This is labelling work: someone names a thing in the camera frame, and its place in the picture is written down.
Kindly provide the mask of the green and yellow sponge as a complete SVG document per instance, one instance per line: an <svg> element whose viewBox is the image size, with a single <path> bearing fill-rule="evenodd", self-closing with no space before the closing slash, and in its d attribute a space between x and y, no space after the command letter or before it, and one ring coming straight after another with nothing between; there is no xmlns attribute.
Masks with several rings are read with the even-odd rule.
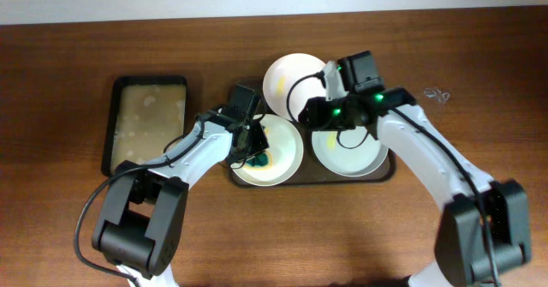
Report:
<svg viewBox="0 0 548 287"><path fill-rule="evenodd" d="M269 150L265 150L249 158L246 161L245 166L249 168L266 168L271 166L272 162L273 158L271 156L271 152Z"/></svg>

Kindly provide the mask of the white plate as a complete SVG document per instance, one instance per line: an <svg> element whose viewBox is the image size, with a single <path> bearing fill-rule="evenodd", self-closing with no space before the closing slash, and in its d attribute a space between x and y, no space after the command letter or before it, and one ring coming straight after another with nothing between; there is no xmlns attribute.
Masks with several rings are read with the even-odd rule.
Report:
<svg viewBox="0 0 548 287"><path fill-rule="evenodd" d="M278 58L266 71L263 79L263 96L275 114L291 120L287 109L289 89L300 78L318 73L325 63L319 58L293 53ZM295 119L304 109L307 101L315 97L324 97L326 91L317 78L302 81L291 93L289 108Z"/></svg>
<svg viewBox="0 0 548 287"><path fill-rule="evenodd" d="M268 141L266 150L273 162L266 168L239 167L233 164L233 172L246 184L259 187L275 186L289 180L301 166L304 145L301 134L288 120L267 114L260 121Z"/></svg>

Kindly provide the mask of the white plate top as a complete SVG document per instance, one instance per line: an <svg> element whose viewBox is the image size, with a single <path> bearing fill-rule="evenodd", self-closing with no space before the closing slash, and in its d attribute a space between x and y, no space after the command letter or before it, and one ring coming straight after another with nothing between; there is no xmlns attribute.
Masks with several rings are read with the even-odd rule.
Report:
<svg viewBox="0 0 548 287"><path fill-rule="evenodd" d="M287 109L289 89L300 78L318 73L325 63L319 58L293 53L278 58L266 71L263 79L263 96L275 114L291 120ZM317 78L302 81L291 93L289 108L295 119L304 109L307 101L315 97L324 97L326 91Z"/></svg>

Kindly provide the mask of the pale blue plate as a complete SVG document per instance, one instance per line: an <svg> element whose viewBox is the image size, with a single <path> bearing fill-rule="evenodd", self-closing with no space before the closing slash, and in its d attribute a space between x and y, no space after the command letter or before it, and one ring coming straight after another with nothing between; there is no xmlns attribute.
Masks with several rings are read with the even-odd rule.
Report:
<svg viewBox="0 0 548 287"><path fill-rule="evenodd" d="M340 176L359 177L374 172L386 159L382 146L365 127L339 131L314 131L313 152L318 161Z"/></svg>

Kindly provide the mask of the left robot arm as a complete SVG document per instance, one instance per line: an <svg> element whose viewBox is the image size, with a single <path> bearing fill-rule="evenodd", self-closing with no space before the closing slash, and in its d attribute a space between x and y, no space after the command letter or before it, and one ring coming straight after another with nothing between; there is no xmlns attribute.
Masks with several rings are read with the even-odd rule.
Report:
<svg viewBox="0 0 548 287"><path fill-rule="evenodd" d="M268 143L255 113L261 96L238 85L226 105L199 114L193 130L145 164L121 163L99 186L107 192L92 246L132 286L173 284L167 275L179 245L191 187L215 164L245 164Z"/></svg>

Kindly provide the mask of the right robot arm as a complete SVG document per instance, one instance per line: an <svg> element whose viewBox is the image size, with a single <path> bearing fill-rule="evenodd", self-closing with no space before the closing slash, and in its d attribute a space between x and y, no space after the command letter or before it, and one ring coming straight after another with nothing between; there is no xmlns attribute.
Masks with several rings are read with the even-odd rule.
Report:
<svg viewBox="0 0 548 287"><path fill-rule="evenodd" d="M372 53L329 61L313 77L324 97L294 119L312 131L366 128L416 175L442 217L435 260L407 286L499 286L501 274L532 259L527 194L464 158L432 125L406 89L387 89Z"/></svg>

